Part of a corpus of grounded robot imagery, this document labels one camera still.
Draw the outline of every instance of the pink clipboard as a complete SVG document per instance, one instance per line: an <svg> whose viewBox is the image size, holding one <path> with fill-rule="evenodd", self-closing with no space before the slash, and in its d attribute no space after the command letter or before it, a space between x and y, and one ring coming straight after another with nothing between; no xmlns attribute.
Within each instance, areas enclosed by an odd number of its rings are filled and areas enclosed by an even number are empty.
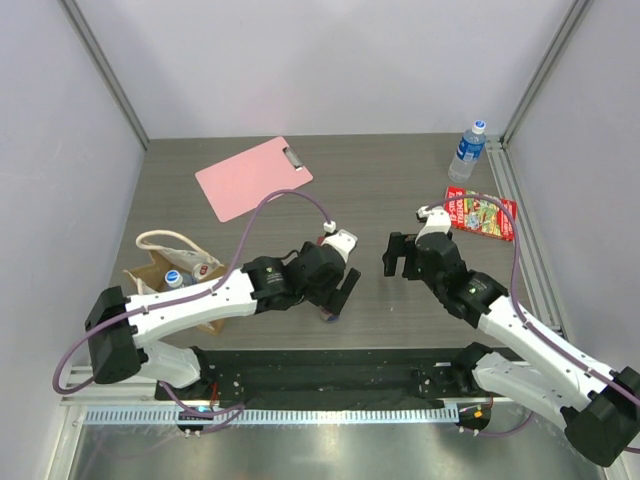
<svg viewBox="0 0 640 480"><path fill-rule="evenodd" d="M313 176L287 141L277 137L200 170L196 179L218 220L228 222L256 208L270 193L298 188Z"/></svg>

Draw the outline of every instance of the bottle label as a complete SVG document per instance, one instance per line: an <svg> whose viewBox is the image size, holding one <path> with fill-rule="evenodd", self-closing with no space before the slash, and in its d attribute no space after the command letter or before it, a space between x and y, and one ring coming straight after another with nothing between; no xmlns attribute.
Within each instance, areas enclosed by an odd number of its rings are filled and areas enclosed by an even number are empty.
<svg viewBox="0 0 640 480"><path fill-rule="evenodd" d="M482 143L469 143L464 138L460 140L456 155L463 162L475 162L482 153L484 148L484 142Z"/></svg>

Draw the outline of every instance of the gray wood tabletop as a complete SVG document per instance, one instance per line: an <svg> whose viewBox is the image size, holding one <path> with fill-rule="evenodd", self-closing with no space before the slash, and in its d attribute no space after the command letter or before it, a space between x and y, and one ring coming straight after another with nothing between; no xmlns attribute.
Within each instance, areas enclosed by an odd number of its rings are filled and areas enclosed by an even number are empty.
<svg viewBox="0 0 640 480"><path fill-rule="evenodd" d="M152 229L175 230L211 254L229 261L249 214L220 223L194 174L267 138L155 140L144 161L112 276L112 285L133 293L124 268L148 263L136 236ZM341 319L321 321L302 304L227 321L218 337L188 329L166 339L176 346L224 348L463 347L497 342L449 316L421 282L382 275L381 257L389 233L417 232L418 207L444 196L447 169L459 134L288 137L314 179L301 190L312 194L340 228L358 236L350 266L362 272ZM473 190L497 194L489 162L480 159L469 182ZM241 257L281 256L322 232L322 216L303 199L287 196L266 206ZM467 232L454 232L469 268L508 285L513 245ZM522 279L518 293L529 308Z"/></svg>

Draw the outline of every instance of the wall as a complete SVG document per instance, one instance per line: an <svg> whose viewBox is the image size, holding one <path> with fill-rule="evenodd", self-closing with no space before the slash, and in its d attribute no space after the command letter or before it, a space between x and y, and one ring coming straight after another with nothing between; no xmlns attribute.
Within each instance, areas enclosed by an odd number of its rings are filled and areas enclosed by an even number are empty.
<svg viewBox="0 0 640 480"><path fill-rule="evenodd" d="M151 138L502 133L572 0L79 0Z"/></svg>
<svg viewBox="0 0 640 480"><path fill-rule="evenodd" d="M638 18L637 0L593 2L511 146L572 339L636 370Z"/></svg>
<svg viewBox="0 0 640 480"><path fill-rule="evenodd" d="M0 478L42 478L53 367L107 285L142 159L51 0L0 3Z"/></svg>

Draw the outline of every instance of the water bottle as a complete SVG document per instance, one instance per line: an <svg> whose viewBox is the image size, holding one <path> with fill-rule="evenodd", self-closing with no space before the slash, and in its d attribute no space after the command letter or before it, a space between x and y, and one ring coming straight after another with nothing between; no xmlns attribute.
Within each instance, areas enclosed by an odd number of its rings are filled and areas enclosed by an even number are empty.
<svg viewBox="0 0 640 480"><path fill-rule="evenodd" d="M188 273L180 273L177 270L169 270L164 276L164 281L166 282L169 290L188 287L195 283L191 275Z"/></svg>
<svg viewBox="0 0 640 480"><path fill-rule="evenodd" d="M476 166L487 137L484 135L486 124L478 120L469 130L464 132L458 150L449 167L449 178L454 182L466 182Z"/></svg>

